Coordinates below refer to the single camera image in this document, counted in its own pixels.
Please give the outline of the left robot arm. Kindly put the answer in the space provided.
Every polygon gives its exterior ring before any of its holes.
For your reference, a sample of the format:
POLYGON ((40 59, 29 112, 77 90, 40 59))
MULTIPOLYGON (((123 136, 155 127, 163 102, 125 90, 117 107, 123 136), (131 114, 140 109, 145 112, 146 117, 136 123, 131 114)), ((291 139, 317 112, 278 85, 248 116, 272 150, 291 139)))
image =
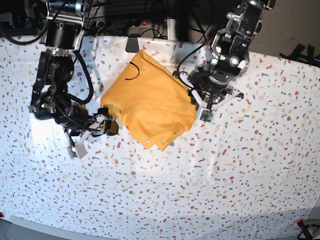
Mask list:
POLYGON ((262 27, 263 10, 271 10, 274 0, 243 0, 234 11, 228 12, 226 26, 215 36, 197 47, 206 47, 210 60, 191 73, 179 68, 173 73, 187 88, 192 104, 197 106, 197 118, 212 123, 218 108, 233 98, 244 95, 235 89, 235 82, 248 70, 249 46, 262 27))

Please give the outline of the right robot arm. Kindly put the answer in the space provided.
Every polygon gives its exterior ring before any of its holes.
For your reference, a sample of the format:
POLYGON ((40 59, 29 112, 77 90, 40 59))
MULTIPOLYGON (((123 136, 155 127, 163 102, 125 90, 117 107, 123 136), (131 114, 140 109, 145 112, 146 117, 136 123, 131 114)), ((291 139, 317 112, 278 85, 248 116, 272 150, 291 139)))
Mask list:
POLYGON ((47 0, 47 33, 41 38, 45 51, 41 52, 35 84, 32 88, 29 111, 38 120, 54 120, 63 126, 69 141, 70 157, 82 159, 87 155, 85 141, 101 135, 114 136, 119 126, 108 108, 99 108, 90 115, 85 105, 93 98, 93 83, 80 54, 90 0, 47 0), (87 79, 89 94, 80 99, 68 93, 75 56, 87 79))

